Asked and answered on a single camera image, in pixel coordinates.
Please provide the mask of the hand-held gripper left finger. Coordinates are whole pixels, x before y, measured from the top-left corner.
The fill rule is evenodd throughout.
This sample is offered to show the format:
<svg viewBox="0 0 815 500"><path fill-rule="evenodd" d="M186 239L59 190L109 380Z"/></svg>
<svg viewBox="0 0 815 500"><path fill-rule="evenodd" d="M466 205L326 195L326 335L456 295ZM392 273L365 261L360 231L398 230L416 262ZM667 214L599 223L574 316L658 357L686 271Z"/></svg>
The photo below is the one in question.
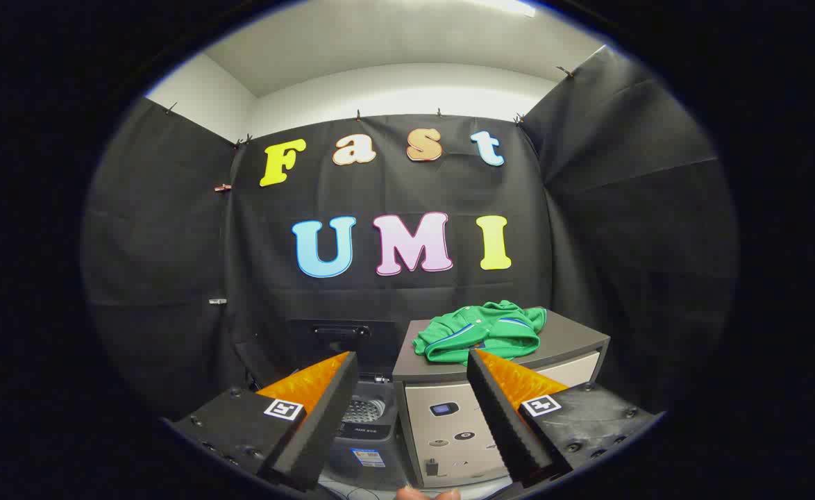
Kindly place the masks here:
<svg viewBox="0 0 815 500"><path fill-rule="evenodd" d="M177 436L243 475L313 490L359 380L356 352L337 354L262 390L224 390L171 424Z"/></svg>

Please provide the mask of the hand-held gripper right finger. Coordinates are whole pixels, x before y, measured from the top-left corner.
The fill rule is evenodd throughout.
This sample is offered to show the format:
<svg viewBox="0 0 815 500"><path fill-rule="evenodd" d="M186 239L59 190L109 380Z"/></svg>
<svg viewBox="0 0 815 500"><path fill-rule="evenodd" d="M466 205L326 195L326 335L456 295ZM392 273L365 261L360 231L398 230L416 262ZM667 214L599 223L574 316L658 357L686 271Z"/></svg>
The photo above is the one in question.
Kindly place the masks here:
<svg viewBox="0 0 815 500"><path fill-rule="evenodd" d="M470 352L466 376L510 478L523 488L600 462L658 419L601 384L569 388L482 349Z"/></svg>

